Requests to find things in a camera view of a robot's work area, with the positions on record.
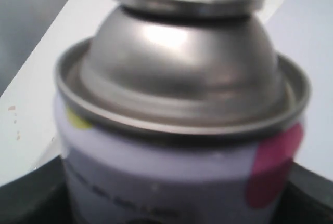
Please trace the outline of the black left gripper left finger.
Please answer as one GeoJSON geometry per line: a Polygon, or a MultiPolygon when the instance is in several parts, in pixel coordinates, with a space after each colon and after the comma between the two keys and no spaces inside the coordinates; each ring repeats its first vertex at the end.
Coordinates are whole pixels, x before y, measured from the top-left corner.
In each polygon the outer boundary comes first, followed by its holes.
{"type": "Polygon", "coordinates": [[[60,157],[1,186],[1,223],[74,223],[60,157]]]}

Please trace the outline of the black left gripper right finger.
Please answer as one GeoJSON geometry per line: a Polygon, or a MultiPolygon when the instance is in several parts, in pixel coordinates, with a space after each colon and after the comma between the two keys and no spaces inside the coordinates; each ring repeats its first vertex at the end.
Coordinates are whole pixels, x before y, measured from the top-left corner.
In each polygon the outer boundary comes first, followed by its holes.
{"type": "Polygon", "coordinates": [[[270,223],[332,224],[332,181],[293,162],[270,223]]]}

